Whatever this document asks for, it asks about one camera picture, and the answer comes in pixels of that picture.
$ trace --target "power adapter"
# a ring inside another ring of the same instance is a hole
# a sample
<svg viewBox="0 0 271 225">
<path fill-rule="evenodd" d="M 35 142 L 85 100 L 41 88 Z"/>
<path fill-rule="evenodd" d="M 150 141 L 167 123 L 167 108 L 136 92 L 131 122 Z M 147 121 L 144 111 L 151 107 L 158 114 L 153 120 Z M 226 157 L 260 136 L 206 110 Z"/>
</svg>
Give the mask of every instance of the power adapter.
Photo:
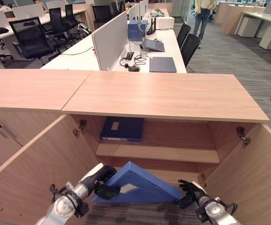
<svg viewBox="0 0 271 225">
<path fill-rule="evenodd" d="M 128 52 L 127 55 L 126 55 L 126 59 L 127 60 L 132 60 L 133 55 L 134 55 L 134 52 Z"/>
</svg>

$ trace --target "chair backrest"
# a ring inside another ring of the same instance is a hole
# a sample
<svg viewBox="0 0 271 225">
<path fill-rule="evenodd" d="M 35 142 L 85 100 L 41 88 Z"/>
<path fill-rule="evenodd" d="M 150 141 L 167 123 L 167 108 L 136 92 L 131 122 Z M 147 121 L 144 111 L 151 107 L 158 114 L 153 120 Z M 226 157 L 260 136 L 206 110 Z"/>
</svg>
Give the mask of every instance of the chair backrest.
<svg viewBox="0 0 271 225">
<path fill-rule="evenodd" d="M 49 9 L 50 21 L 53 30 L 53 34 L 60 34 L 66 30 L 62 18 L 61 18 L 61 8 L 51 8 Z"/>
<path fill-rule="evenodd" d="M 120 1 L 120 7 L 119 7 L 120 13 L 123 11 L 123 6 L 125 6 L 125 0 Z"/>
<path fill-rule="evenodd" d="M 50 48 L 38 17 L 9 22 L 27 59 L 39 49 Z"/>
<path fill-rule="evenodd" d="M 66 8 L 66 19 L 75 20 L 75 17 L 73 14 L 73 5 L 72 4 L 66 5 L 65 8 Z"/>
<path fill-rule="evenodd" d="M 106 23 L 111 20 L 110 6 L 93 6 L 95 20 L 97 23 Z"/>
<path fill-rule="evenodd" d="M 181 55 L 182 55 L 185 67 L 187 67 L 191 57 L 195 53 L 200 42 L 201 42 L 201 40 L 197 36 L 195 36 L 193 34 L 188 34 L 188 36 L 187 36 L 187 38 L 181 48 Z"/>
<path fill-rule="evenodd" d="M 178 45 L 179 45 L 179 48 L 181 49 L 185 39 L 186 39 L 186 36 L 188 35 L 188 33 L 190 32 L 191 30 L 191 27 L 187 24 L 183 24 L 181 29 L 180 29 L 180 32 L 177 36 L 177 42 L 178 42 Z"/>
<path fill-rule="evenodd" d="M 13 11 L 5 12 L 4 14 L 5 14 L 6 18 L 15 18 Z"/>
<path fill-rule="evenodd" d="M 111 3 L 111 7 L 113 9 L 113 12 L 115 14 L 115 16 L 119 15 L 118 9 L 117 9 L 117 4 L 115 2 Z"/>
</svg>

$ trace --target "black office chair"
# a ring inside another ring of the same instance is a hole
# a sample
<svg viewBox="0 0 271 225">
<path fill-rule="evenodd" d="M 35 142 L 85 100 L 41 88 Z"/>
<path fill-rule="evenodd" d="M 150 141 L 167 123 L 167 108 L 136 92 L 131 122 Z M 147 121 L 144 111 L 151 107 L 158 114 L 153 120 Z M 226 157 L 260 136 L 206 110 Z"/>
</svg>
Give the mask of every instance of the black office chair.
<svg viewBox="0 0 271 225">
<path fill-rule="evenodd" d="M 93 6 L 93 10 L 97 27 L 99 27 L 99 24 L 105 24 L 112 19 L 110 6 Z"/>
<path fill-rule="evenodd" d="M 13 11 L 5 12 L 4 14 L 5 14 L 6 18 L 15 18 Z"/>
<path fill-rule="evenodd" d="M 19 42 L 18 44 L 13 43 L 13 45 L 21 57 L 38 58 L 42 61 L 43 56 L 57 51 L 57 54 L 48 59 L 50 61 L 60 54 L 59 44 L 46 38 L 38 17 L 13 21 L 9 24 Z"/>
<path fill-rule="evenodd" d="M 119 13 L 122 13 L 125 11 L 125 0 L 120 1 L 119 4 Z"/>
<path fill-rule="evenodd" d="M 196 49 L 198 48 L 201 40 L 193 35 L 188 34 L 182 48 L 181 48 L 181 55 L 183 58 L 183 62 L 185 67 L 187 67 L 190 59 L 192 58 L 193 54 L 195 53 Z"/>
<path fill-rule="evenodd" d="M 52 26 L 52 31 L 46 32 L 46 34 L 51 35 L 53 40 L 59 45 L 64 46 L 66 49 L 66 44 L 70 44 L 69 38 L 73 41 L 72 34 L 65 27 L 62 17 L 61 17 L 61 8 L 51 8 L 49 9 L 50 21 Z"/>
<path fill-rule="evenodd" d="M 73 5 L 66 5 L 66 28 L 69 30 L 76 27 L 78 24 L 79 21 L 75 19 L 73 14 Z"/>
<path fill-rule="evenodd" d="M 181 29 L 180 29 L 180 32 L 177 36 L 177 42 L 178 42 L 178 45 L 179 45 L 179 48 L 181 49 L 185 39 L 186 39 L 186 36 L 188 35 L 188 33 L 190 32 L 191 30 L 191 27 L 187 24 L 183 24 Z"/>
<path fill-rule="evenodd" d="M 114 16 L 117 16 L 117 15 L 120 14 L 120 13 L 118 12 L 117 4 L 116 4 L 115 2 L 112 2 L 112 3 L 111 3 L 111 7 L 112 7 L 112 10 L 113 10 Z"/>
</svg>

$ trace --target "person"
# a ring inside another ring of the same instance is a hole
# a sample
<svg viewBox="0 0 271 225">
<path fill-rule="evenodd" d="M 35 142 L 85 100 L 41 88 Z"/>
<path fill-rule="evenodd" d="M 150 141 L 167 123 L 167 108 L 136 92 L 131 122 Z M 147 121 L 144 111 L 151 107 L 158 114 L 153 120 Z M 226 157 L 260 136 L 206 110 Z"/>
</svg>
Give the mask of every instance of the person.
<svg viewBox="0 0 271 225">
<path fill-rule="evenodd" d="M 42 4 L 42 7 L 43 7 L 43 10 L 44 10 L 45 13 L 47 13 L 49 11 L 41 0 L 33 0 L 33 2 L 35 4 Z"/>
<path fill-rule="evenodd" d="M 204 32 L 208 23 L 209 16 L 210 14 L 212 14 L 212 11 L 214 7 L 217 5 L 217 3 L 218 0 L 195 0 L 196 21 L 193 35 L 197 35 L 200 23 L 202 21 L 200 34 L 198 36 L 201 39 L 201 41 L 204 37 Z"/>
<path fill-rule="evenodd" d="M 0 11 L 6 13 L 12 11 L 12 9 L 8 6 L 5 6 L 3 0 L 0 0 Z"/>
</svg>

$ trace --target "open cabinet door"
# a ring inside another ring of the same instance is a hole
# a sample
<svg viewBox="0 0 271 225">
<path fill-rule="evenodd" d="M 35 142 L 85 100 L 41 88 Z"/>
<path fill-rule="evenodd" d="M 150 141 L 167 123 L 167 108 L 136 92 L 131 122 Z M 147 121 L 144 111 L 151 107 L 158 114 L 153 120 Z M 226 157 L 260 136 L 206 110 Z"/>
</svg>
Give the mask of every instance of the open cabinet door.
<svg viewBox="0 0 271 225">
<path fill-rule="evenodd" d="M 61 115 L 0 167 L 0 221 L 34 225 L 51 205 L 51 184 L 62 188 L 77 182 L 97 160 L 83 135 L 76 138 L 77 124 Z M 82 224 L 71 218 L 70 224 Z"/>
<path fill-rule="evenodd" d="M 256 124 L 206 178 L 207 193 L 239 205 L 236 219 L 243 225 L 271 225 L 271 129 Z"/>
</svg>

